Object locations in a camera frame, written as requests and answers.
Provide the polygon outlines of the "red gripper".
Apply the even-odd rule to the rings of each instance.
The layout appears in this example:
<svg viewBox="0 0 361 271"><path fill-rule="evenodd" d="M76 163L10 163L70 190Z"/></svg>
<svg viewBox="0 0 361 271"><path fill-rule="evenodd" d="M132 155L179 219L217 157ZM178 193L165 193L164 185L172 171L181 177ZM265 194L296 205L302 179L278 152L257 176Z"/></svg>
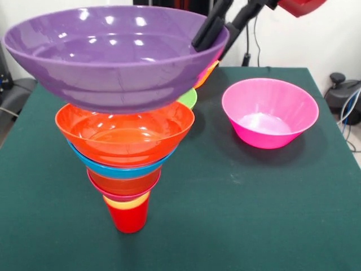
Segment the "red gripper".
<svg viewBox="0 0 361 271"><path fill-rule="evenodd" d="M288 13L299 18L315 11L325 2L326 0L250 0L238 12L233 21L226 24L230 37L218 60L221 61L224 58L249 21L255 18L265 6L274 10L279 5Z"/></svg>

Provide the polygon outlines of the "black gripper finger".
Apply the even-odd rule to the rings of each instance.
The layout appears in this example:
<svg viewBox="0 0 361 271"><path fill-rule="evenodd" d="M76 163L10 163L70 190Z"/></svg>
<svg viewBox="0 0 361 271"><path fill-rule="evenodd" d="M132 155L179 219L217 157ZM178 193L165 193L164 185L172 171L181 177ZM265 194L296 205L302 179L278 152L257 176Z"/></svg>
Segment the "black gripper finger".
<svg viewBox="0 0 361 271"><path fill-rule="evenodd" d="M194 36L191 45L196 52L209 49L224 26L224 18L233 0L217 1L208 17Z"/></svg>

